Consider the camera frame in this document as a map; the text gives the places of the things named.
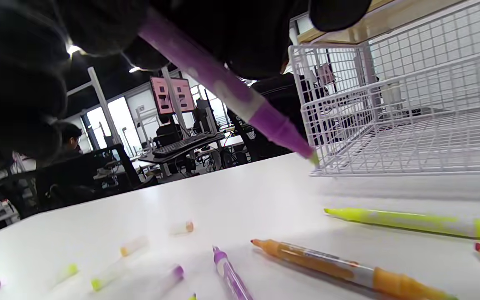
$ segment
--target white wire basket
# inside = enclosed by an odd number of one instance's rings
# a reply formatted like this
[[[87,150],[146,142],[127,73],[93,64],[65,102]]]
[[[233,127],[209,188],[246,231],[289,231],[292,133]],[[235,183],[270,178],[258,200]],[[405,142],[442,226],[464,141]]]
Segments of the white wire basket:
[[[290,57],[320,157],[312,175],[480,173],[480,2],[358,46],[292,46]]]

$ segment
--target office chair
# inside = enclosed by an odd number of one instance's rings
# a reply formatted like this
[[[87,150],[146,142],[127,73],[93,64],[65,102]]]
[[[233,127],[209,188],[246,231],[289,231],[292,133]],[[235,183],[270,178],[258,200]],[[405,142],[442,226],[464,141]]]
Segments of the office chair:
[[[113,169],[123,167],[124,172],[94,179],[97,169],[105,166]],[[23,219],[43,211],[157,184],[155,177],[140,182],[123,146],[116,144],[39,170],[2,178],[0,194],[16,207]]]

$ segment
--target black glove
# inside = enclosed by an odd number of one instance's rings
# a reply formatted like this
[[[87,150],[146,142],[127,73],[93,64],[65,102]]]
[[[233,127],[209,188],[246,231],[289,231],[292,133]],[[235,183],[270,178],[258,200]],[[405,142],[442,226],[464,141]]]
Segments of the black glove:
[[[311,0],[313,23],[352,25],[369,2]],[[332,3],[336,25],[320,11]],[[12,151],[48,159],[60,149],[60,131],[50,124],[65,113],[67,42],[89,55],[123,51],[143,69],[168,63],[138,38],[150,5],[238,76],[261,79],[279,73],[289,19],[307,11],[308,0],[0,0],[0,169],[12,163]],[[345,17],[345,10],[353,14]]]

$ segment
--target computer monitor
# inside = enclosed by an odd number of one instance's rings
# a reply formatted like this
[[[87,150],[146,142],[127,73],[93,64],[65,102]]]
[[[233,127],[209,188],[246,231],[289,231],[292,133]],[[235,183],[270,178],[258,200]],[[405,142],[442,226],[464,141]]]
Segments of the computer monitor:
[[[155,97],[155,105],[160,115],[175,114],[170,94],[168,93],[168,85],[162,77],[151,77],[151,88]],[[172,86],[175,89],[175,95],[179,99],[179,107],[181,112],[192,112],[195,109],[194,99],[190,92],[190,85],[187,79],[172,78]]]

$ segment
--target computer desk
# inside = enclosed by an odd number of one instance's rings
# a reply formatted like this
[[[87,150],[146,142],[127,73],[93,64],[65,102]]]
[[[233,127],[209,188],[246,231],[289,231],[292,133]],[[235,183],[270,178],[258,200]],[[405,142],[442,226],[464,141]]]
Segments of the computer desk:
[[[345,222],[324,207],[363,207],[480,216],[480,175],[313,178],[297,154],[240,165],[83,205],[40,213],[0,230],[0,300],[150,299],[139,274],[172,263],[185,279],[163,300],[227,298],[212,260],[224,250],[255,299],[372,300],[371,290],[261,253],[251,239],[275,239],[404,273],[461,300],[480,299],[474,241]],[[194,232],[169,228],[192,220]],[[143,236],[149,250],[130,256],[128,272],[99,293],[90,277],[120,259],[120,246]],[[52,289],[68,264],[80,273]]]
[[[223,133],[217,133],[216,136],[210,138],[210,139],[206,139],[204,141],[201,141],[197,144],[194,144],[192,147],[190,148],[187,148],[186,150],[183,150],[183,151],[179,151],[179,152],[176,152],[175,154],[172,154],[172,155],[169,155],[169,156],[166,156],[166,157],[155,157],[153,155],[153,153],[150,151],[148,152],[144,157],[141,157],[139,158],[139,160],[143,161],[143,162],[150,162],[150,163],[156,163],[158,165],[160,165],[160,170],[162,171],[162,174],[165,175],[165,176],[169,176],[171,173],[168,169],[168,164],[167,162],[170,161],[170,160],[173,160],[177,157],[180,157],[180,156],[186,156],[190,151],[194,150],[194,149],[197,149],[197,148],[201,148],[202,146],[206,146],[208,144],[211,144],[213,142],[217,142],[221,139],[223,139],[223,137],[225,137],[225,135]]]
[[[152,152],[149,152],[147,153],[144,157],[141,157],[139,158],[139,160],[141,161],[145,161],[145,162],[152,162],[152,163],[159,163],[159,164],[163,164],[167,161],[170,161],[172,159],[175,159],[179,156],[182,156],[182,155],[186,155],[188,152],[196,149],[196,148],[201,148],[202,146],[205,146],[205,145],[208,145],[208,144],[211,144],[213,142],[217,142],[221,139],[223,139],[224,135],[221,133],[217,134],[215,137],[212,137],[210,139],[206,139],[204,141],[201,141],[197,144],[194,144],[192,147],[190,148],[187,148],[186,150],[183,150],[183,151],[179,151],[179,152],[176,152],[175,154],[172,154],[172,155],[169,155],[169,156],[166,156],[166,157],[155,157],[153,155]]]
[[[134,169],[138,169],[138,168],[147,168],[147,167],[153,167],[156,165],[156,163],[153,163],[153,162],[145,162],[145,161],[140,161],[140,160],[137,160],[137,161],[133,161],[132,162],[133,164],[133,168]]]
[[[219,140],[218,142],[213,142],[212,144],[208,144],[210,146],[210,149],[208,150],[202,150],[202,149],[197,149],[198,151],[198,157],[204,156],[204,155],[212,155],[212,159],[214,160],[216,164],[216,169],[221,168],[221,159],[220,159],[220,154],[219,151],[221,148],[230,148],[238,145],[244,144],[244,140],[242,140],[242,137],[240,135],[235,135],[234,137],[228,136],[224,139]]]

